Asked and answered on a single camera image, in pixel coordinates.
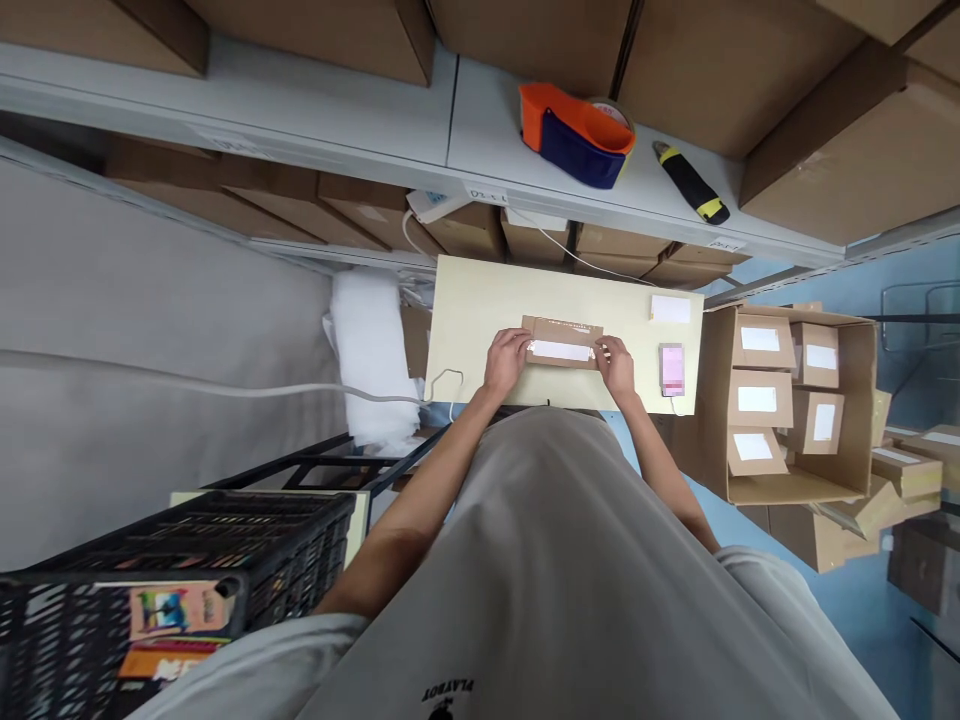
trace person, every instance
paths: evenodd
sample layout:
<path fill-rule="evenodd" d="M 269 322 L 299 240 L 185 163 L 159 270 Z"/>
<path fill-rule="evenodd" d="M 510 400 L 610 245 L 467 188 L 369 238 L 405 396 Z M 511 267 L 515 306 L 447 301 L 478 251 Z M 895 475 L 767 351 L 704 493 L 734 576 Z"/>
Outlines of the person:
<path fill-rule="evenodd" d="M 232 643 L 134 717 L 895 718 L 795 569 L 720 548 L 622 341 L 600 338 L 597 362 L 642 479 L 595 417 L 488 427 L 529 342 L 497 334 L 314 616 Z"/>

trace black metal frame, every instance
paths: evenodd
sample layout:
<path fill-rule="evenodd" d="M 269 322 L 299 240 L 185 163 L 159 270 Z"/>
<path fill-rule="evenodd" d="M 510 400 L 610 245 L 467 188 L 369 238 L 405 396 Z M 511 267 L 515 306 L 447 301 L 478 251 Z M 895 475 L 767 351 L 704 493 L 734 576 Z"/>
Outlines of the black metal frame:
<path fill-rule="evenodd" d="M 360 490 L 368 491 L 371 497 L 376 497 L 394 481 L 399 480 L 407 470 L 412 468 L 417 462 L 439 442 L 440 438 L 447 431 L 447 427 L 441 428 L 432 436 L 424 440 L 409 455 L 402 458 L 396 457 L 366 457 L 363 455 L 334 455 L 328 454 L 339 450 L 344 445 L 353 442 L 353 438 L 348 433 L 337 435 L 329 440 L 305 447 L 302 450 L 285 455 L 284 457 L 271 460 L 268 463 L 242 472 L 239 475 L 218 480 L 215 483 L 204 485 L 203 490 L 239 490 L 249 487 L 256 482 L 266 480 L 277 473 L 296 467 L 296 472 L 283 485 L 284 490 Z M 303 480 L 311 470 L 316 467 L 342 467 L 352 468 L 356 471 L 363 471 L 363 481 L 360 487 L 344 488 L 344 483 L 357 473 L 345 473 L 344 477 L 337 478 L 334 482 L 325 485 L 303 485 Z"/>

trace smartphone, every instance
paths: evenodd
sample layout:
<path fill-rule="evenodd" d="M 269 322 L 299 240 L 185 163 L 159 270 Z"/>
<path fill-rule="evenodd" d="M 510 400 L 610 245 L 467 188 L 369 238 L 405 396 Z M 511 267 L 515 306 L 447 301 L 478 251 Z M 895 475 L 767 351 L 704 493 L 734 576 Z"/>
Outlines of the smartphone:
<path fill-rule="evenodd" d="M 683 345 L 660 346 L 660 390 L 664 397 L 681 397 L 683 387 Z"/>

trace white t-shirt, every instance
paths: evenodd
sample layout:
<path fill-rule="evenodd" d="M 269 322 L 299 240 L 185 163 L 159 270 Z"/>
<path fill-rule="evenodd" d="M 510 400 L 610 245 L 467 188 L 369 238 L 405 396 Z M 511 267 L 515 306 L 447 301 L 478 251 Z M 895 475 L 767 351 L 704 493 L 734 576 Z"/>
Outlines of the white t-shirt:
<path fill-rule="evenodd" d="M 456 509 L 372 623 L 235 642 L 133 717 L 895 718 L 793 568 L 711 556 L 595 418 L 484 435 Z"/>

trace small brown box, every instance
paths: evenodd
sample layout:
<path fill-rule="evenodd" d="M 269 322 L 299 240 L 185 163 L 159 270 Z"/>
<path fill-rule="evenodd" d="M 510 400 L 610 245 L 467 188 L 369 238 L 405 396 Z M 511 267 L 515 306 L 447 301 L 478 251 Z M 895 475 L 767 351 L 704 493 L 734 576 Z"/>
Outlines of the small brown box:
<path fill-rule="evenodd" d="M 727 462 L 730 474 L 780 475 L 787 472 L 772 428 L 736 427 L 728 430 Z"/>
<path fill-rule="evenodd" d="M 787 447 L 802 455 L 835 455 L 842 419 L 843 395 L 795 389 Z"/>
<path fill-rule="evenodd" d="M 840 387 L 837 329 L 810 323 L 790 326 L 796 360 L 794 381 L 809 387 Z"/>
<path fill-rule="evenodd" d="M 602 327 L 531 315 L 523 316 L 520 327 L 533 333 L 533 340 L 527 346 L 528 363 L 597 369 L 594 343 L 603 335 Z"/>
<path fill-rule="evenodd" d="M 727 420 L 743 427 L 793 427 L 790 374 L 731 370 Z"/>
<path fill-rule="evenodd" d="M 796 367 L 790 321 L 765 315 L 737 315 L 734 367 L 792 370 Z"/>

